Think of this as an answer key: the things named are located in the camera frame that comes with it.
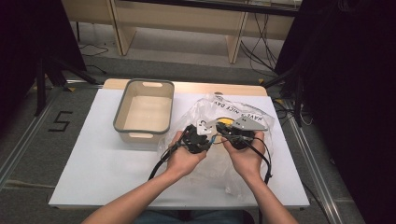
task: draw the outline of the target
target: white paper sheet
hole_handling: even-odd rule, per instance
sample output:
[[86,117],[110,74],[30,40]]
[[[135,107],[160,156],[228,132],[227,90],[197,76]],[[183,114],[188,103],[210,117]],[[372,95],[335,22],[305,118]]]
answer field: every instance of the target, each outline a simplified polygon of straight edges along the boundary
[[[113,128],[123,91],[99,90],[91,111],[49,201],[60,208],[99,206],[111,202],[148,180],[158,161],[155,144],[124,143]],[[204,94],[175,94],[172,120],[178,120]],[[276,118],[269,97],[223,96],[256,106]],[[269,187],[286,206],[308,206],[304,188],[291,158],[278,120],[272,130],[273,177]],[[257,206],[250,193],[244,201],[227,194],[221,183],[203,181],[194,185],[177,182],[149,207],[161,209],[236,209]]]

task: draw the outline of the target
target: black cable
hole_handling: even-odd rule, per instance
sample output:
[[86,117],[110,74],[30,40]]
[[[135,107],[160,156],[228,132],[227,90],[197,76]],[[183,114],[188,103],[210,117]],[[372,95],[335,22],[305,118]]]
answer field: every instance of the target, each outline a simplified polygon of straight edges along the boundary
[[311,193],[312,197],[314,197],[315,201],[317,201],[317,204],[320,208],[320,210],[323,212],[324,216],[326,217],[326,220],[328,223],[330,222],[329,217],[327,216],[326,211],[324,210],[323,204],[318,200],[317,196],[314,194],[314,192],[304,183],[304,181],[301,181],[303,183],[303,186],[309,191],[309,193]]
[[177,150],[179,147],[183,146],[181,144],[181,140],[183,139],[184,134],[187,132],[187,128],[183,131],[183,133],[181,134],[181,136],[178,138],[178,140],[175,142],[174,145],[172,145],[171,147],[169,147],[168,149],[165,150],[165,152],[163,153],[163,155],[161,156],[161,159],[157,162],[157,164],[155,165],[154,169],[152,169],[150,176],[148,177],[148,180],[154,178],[155,174],[157,173],[158,169],[161,167],[161,165],[163,165],[164,162],[166,162],[171,154]]
[[243,49],[242,48],[242,51],[244,51],[244,53],[249,57],[249,59],[250,59],[250,67],[254,70],[254,71],[256,71],[256,72],[258,72],[257,70],[255,70],[254,68],[253,68],[253,65],[251,64],[251,61],[254,61],[255,63],[259,63],[259,64],[262,64],[262,65],[264,65],[266,68],[268,68],[268,69],[270,69],[272,72],[274,72],[274,69],[273,68],[271,68],[271,66],[270,65],[268,65],[267,63],[265,63],[262,59],[260,59],[256,54],[254,54],[254,49],[253,50],[250,50],[250,49],[248,49],[248,47],[245,45],[245,43],[243,42],[243,41],[241,41],[241,46],[243,47],[243,48],[245,48],[245,49]]
[[273,99],[273,104],[274,107],[276,108],[276,113],[278,114],[278,112],[284,112],[285,115],[280,117],[279,115],[277,116],[278,119],[284,119],[288,114],[294,114],[294,110],[293,109],[287,109],[285,106],[283,106],[280,102],[278,102],[276,99]]
[[95,53],[95,54],[82,54],[82,55],[84,55],[84,56],[96,56],[96,55],[99,55],[99,54],[108,52],[108,49],[107,49],[107,48],[98,47],[98,46],[92,45],[92,44],[87,44],[87,45],[85,45],[85,46],[83,46],[83,47],[81,47],[81,48],[79,48],[79,49],[85,49],[85,48],[88,47],[88,46],[96,47],[96,48],[98,48],[98,49],[104,49],[104,51],[98,52],[98,53]]
[[253,139],[257,139],[264,144],[265,150],[268,152],[268,160],[269,160],[270,164],[272,164],[270,150],[268,149],[268,146],[264,143],[264,140],[262,140],[258,137],[254,137]]
[[170,155],[171,155],[171,150],[166,151],[165,155],[163,155],[163,157],[155,165],[154,169],[152,169],[148,180],[152,179],[155,176],[160,166],[163,165],[163,163],[170,157]]
[[264,21],[264,27],[263,28],[260,27],[259,20],[257,19],[257,14],[256,13],[254,14],[254,18],[256,20],[256,24],[257,24],[257,27],[259,28],[259,32],[260,32],[259,41],[260,41],[260,39],[262,39],[262,42],[265,45],[265,52],[266,52],[266,55],[267,55],[267,58],[268,58],[268,62],[270,64],[270,67],[272,68],[272,70],[274,70],[274,67],[273,67],[271,61],[273,61],[274,65],[275,65],[276,61],[277,61],[277,58],[273,54],[273,52],[270,50],[270,48],[268,46],[268,43],[267,43],[267,24],[268,24],[269,16],[267,14],[264,15],[265,21]]
[[107,72],[103,69],[101,69],[100,67],[93,65],[93,64],[89,64],[89,65],[85,65],[87,67],[95,67],[96,69],[100,70],[103,74],[107,74]]
[[213,143],[213,145],[218,145],[218,144],[225,143],[225,142],[228,142],[228,139],[221,141],[221,142]]
[[290,116],[288,117],[285,121],[283,121],[283,123],[280,125],[280,127],[283,127],[283,125],[285,125],[285,123],[289,120],[292,119],[294,116]]
[[259,156],[265,161],[265,163],[267,164],[268,169],[267,169],[267,173],[265,174],[264,183],[265,183],[265,184],[268,184],[268,181],[269,181],[270,178],[272,177],[272,175],[271,175],[271,163],[267,160],[267,158],[264,157],[264,155],[262,155],[262,153],[260,153],[259,150],[257,150],[257,148],[255,148],[254,146],[252,146],[249,142],[247,142],[247,141],[245,141],[245,140],[243,140],[243,142],[244,142],[248,147],[250,147],[250,149],[252,149],[254,152],[256,152],[257,155],[259,155]]

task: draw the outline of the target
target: plastic tub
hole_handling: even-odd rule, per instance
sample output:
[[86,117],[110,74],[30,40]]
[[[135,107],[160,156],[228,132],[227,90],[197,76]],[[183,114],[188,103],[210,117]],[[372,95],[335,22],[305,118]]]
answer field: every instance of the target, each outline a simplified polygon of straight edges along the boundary
[[170,127],[174,92],[175,85],[170,81],[130,80],[113,122],[121,139],[158,143]]

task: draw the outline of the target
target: person's right hand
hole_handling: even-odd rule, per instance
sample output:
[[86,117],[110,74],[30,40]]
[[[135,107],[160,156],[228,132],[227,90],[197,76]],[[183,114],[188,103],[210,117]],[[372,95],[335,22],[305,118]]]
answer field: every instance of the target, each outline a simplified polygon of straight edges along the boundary
[[[174,145],[181,135],[181,131],[177,132],[170,146]],[[206,152],[207,151],[204,150],[200,153],[192,154],[186,148],[179,147],[171,154],[166,167],[166,172],[176,176],[177,179],[180,179],[185,175],[189,175],[196,165],[206,157]]]
[[[255,138],[263,140],[264,132],[255,132]],[[221,141],[223,142],[225,149],[227,149],[230,154],[235,171],[240,174],[242,178],[245,180],[249,177],[261,178],[260,167],[262,164],[262,158],[257,155],[255,151],[249,147],[238,150],[224,137],[221,138]],[[254,139],[251,145],[259,150],[260,153],[265,153],[264,144],[260,140]]]

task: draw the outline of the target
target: wooden cabinet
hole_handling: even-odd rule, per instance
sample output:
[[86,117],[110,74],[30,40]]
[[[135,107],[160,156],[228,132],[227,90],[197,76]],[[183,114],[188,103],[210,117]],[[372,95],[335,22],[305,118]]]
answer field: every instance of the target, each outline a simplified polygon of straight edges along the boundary
[[[260,36],[253,13],[118,0],[63,0],[63,4],[70,21],[112,25],[120,55],[128,53],[136,27],[225,35],[230,63],[236,62],[242,36]],[[262,21],[263,15],[257,18]],[[286,39],[293,18],[269,18],[267,37]]]

